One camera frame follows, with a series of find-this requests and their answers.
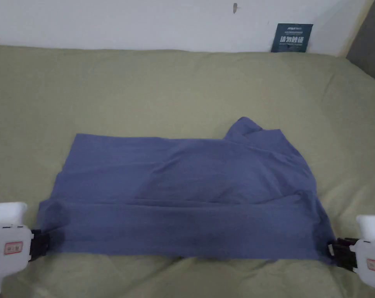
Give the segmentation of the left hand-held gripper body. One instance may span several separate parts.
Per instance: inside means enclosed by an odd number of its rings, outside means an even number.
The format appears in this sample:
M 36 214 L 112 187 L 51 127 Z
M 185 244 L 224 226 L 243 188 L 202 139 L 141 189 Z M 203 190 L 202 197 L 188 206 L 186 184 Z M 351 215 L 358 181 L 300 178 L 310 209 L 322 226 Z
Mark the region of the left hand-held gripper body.
M 23 224 L 26 203 L 0 203 L 0 294 L 5 277 L 41 257 L 41 231 Z

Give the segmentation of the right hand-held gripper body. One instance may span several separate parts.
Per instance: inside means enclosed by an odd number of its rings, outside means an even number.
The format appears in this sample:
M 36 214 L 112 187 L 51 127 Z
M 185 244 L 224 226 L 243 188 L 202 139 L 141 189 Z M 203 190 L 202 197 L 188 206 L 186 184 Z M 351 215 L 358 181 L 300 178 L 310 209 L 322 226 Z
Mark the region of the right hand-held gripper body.
M 375 288 L 375 215 L 359 215 L 356 220 L 360 237 L 339 238 L 339 267 Z

